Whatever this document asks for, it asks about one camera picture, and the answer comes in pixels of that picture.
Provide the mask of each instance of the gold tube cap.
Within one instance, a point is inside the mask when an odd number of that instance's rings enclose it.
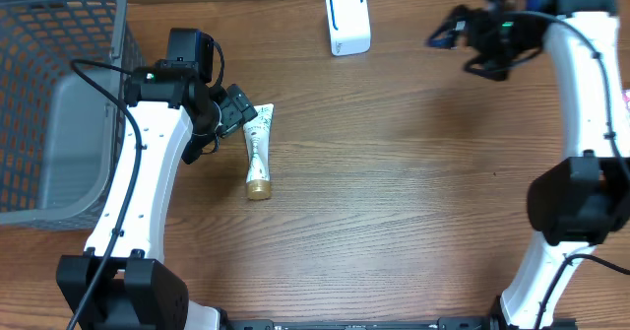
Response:
[[[272,182],[267,180],[251,180],[247,182],[247,198],[264,200],[272,196]]]

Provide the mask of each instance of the black bracket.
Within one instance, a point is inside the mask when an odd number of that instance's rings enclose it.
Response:
[[[57,285],[73,312],[92,281],[100,257],[62,256]],[[183,330],[188,316],[186,284],[154,259],[110,258],[79,318],[82,329]],[[115,278],[125,270],[124,279]]]
[[[474,48],[478,56],[464,65],[464,71],[489,80],[505,81],[510,70],[541,52],[546,27],[539,19],[506,17],[505,12],[515,6],[511,0],[486,1],[487,9],[456,7],[427,40],[427,45],[455,49],[458,38],[465,36],[466,46]]]
[[[215,83],[208,88],[213,68],[213,52],[220,54],[221,68]],[[249,98],[236,85],[221,86],[223,57],[219,45],[207,34],[193,29],[172,29],[167,58],[154,67],[139,67],[125,81],[124,99],[130,106],[139,101],[168,102],[168,107],[183,106],[193,123],[193,135],[186,144],[182,160],[191,164],[202,150],[226,138],[258,113]]]
[[[532,182],[528,216],[550,245],[603,243],[630,218],[630,186],[618,159],[597,158],[592,152],[566,159]]]
[[[442,317],[438,330],[500,330],[499,322],[489,316]]]
[[[230,320],[229,330],[274,330],[271,320]]]

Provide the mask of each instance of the tube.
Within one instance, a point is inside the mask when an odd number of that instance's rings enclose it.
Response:
[[[272,183],[269,174],[269,136],[272,130],[274,105],[254,106],[258,116],[245,123],[245,143],[249,156],[247,173],[247,198],[264,200],[272,196]]]

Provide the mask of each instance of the cable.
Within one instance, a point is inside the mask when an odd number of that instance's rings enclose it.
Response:
[[[217,49],[217,52],[219,53],[220,68],[219,68],[219,75],[217,76],[217,80],[210,88],[211,93],[213,93],[215,89],[221,87],[221,83],[223,82],[223,69],[225,68],[225,59],[223,58],[223,51],[221,50],[221,46],[215,40],[213,40],[213,46]]]
[[[95,292],[96,287],[98,286],[98,281],[105,269],[105,265],[107,264],[107,260],[111,257],[111,253],[113,252],[114,245],[116,244],[116,240],[118,236],[121,234],[122,224],[125,221],[125,215],[127,214],[127,209],[129,208],[129,202],[131,201],[131,196],[134,192],[134,187],[136,186],[136,180],[138,179],[138,171],[140,170],[140,159],[142,157],[142,136],[140,135],[140,128],[138,127],[138,123],[134,119],[129,109],[127,109],[127,105],[121,99],[116,98],[114,95],[110,94],[106,89],[104,89],[101,85],[97,84],[94,80],[92,80],[86,73],[84,73],[81,69],[77,67],[77,64],[85,64],[92,65],[95,67],[105,68],[114,70],[123,74],[131,74],[131,72],[124,70],[122,68],[118,68],[109,64],[94,62],[91,60],[85,59],[74,59],[70,61],[70,68],[81,77],[81,79],[85,80],[86,83],[90,84],[93,88],[97,89],[101,94],[103,94],[107,99],[109,99],[112,103],[114,103],[127,117],[129,123],[131,124],[132,129],[134,130],[134,134],[136,135],[136,158],[134,160],[134,167],[131,172],[131,178],[129,179],[129,187],[127,187],[127,193],[125,194],[125,199],[122,202],[122,206],[120,207],[120,213],[118,214],[118,219],[116,220],[116,225],[114,229],[111,231],[111,239],[109,240],[109,244],[105,249],[105,252],[102,255],[102,259],[100,260],[100,264],[94,273],[90,284],[88,285],[88,289],[86,293],[81,298],[79,302],[79,306],[75,310],[74,315],[70,319],[68,323],[67,330],[73,330],[81,317],[81,314],[85,311],[88,300],[92,297],[92,294]]]
[[[564,22],[554,16],[536,12],[536,11],[509,11],[506,12],[505,15],[508,16],[529,16],[535,17],[539,19],[547,20],[550,23],[558,24],[560,26],[564,26],[566,29],[571,31],[574,35],[576,35],[584,45],[593,53],[593,58],[598,62],[599,69],[601,70],[601,77],[603,79],[603,89],[606,100],[606,126],[608,129],[608,133],[604,135],[604,138],[610,141],[610,148],[612,153],[619,161],[619,165],[621,167],[621,171],[623,172],[624,177],[630,183],[630,167],[628,163],[621,157],[619,153],[619,148],[617,147],[617,143],[615,142],[616,133],[612,127],[612,103],[611,103],[611,95],[610,95],[610,81],[608,79],[608,74],[606,73],[606,68],[603,64],[603,60],[601,59],[601,53],[595,48],[595,46],[591,43],[591,41],[580,32],[580,30],[573,27],[571,24]]]
[[[589,255],[589,254],[573,254],[573,255],[567,257],[566,259],[564,259],[564,261],[562,262],[562,265],[560,266],[558,271],[555,273],[555,276],[553,277],[553,280],[551,281],[551,285],[549,285],[549,288],[547,289],[547,292],[544,294],[544,298],[542,299],[542,302],[540,303],[540,310],[538,311],[538,315],[535,318],[534,330],[540,329],[540,323],[542,322],[542,315],[546,312],[546,307],[547,307],[547,304],[549,303],[549,299],[551,298],[551,295],[553,294],[553,290],[555,289],[556,285],[560,281],[560,277],[562,277],[562,273],[567,268],[567,266],[572,265],[571,262],[573,260],[579,259],[579,258],[595,261],[601,266],[607,267],[607,268],[609,268],[609,269],[611,269],[613,271],[616,271],[616,272],[622,273],[624,275],[630,276],[630,270],[625,269],[625,268],[620,267],[620,266],[617,266],[617,265],[615,265],[615,264],[613,264],[611,262],[608,262],[606,260],[600,259],[600,258],[598,258],[596,256],[593,256],[593,255]]]
[[[209,152],[204,152],[202,150],[201,155],[211,155],[217,152],[217,150],[219,149],[219,146],[221,145],[221,141],[219,140],[219,135],[217,135],[217,133],[215,133],[215,147],[209,151]]]
[[[517,67],[520,67],[521,65],[527,64],[528,62],[532,61],[533,59],[535,59],[536,57],[538,57],[540,54],[542,53],[542,48],[537,48],[535,51],[533,51],[532,53],[530,53],[530,55],[521,58],[519,60],[515,60],[512,62],[512,64],[503,67],[503,68],[499,68],[499,69],[494,69],[494,70],[489,70],[490,73],[499,73],[502,71],[506,71],[506,70],[512,70],[515,69]]]

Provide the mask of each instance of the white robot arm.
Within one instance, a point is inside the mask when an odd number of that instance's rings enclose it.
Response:
[[[602,55],[610,82],[612,124],[617,146],[630,156],[630,124],[621,92],[617,62],[619,19],[605,12],[575,13],[564,20],[582,32]],[[593,151],[597,157],[614,157],[606,131],[606,102],[601,70],[593,54],[566,28],[553,24],[544,36],[544,48],[556,68],[564,129],[564,158]],[[540,301],[567,255],[592,253],[595,246],[585,241],[562,241],[551,246],[540,231],[534,233],[516,278],[501,296],[503,314],[510,325],[534,329]],[[546,306],[541,327],[553,322],[553,310],[580,265],[567,267]]]
[[[207,87],[214,47],[221,68]],[[221,312],[190,301],[186,285],[163,266],[166,209],[180,159],[195,162],[211,143],[216,150],[219,138],[256,117],[256,110],[237,86],[221,86],[221,48],[198,30],[173,29],[167,59],[155,67],[126,72],[86,60],[71,63],[79,76],[115,100],[76,64],[130,75],[124,90],[126,135],[105,208],[84,255],[63,256],[57,269],[57,283],[75,312],[69,328],[79,322],[84,329],[219,329]],[[130,185],[133,193],[124,208]],[[120,272],[124,279],[115,279]]]

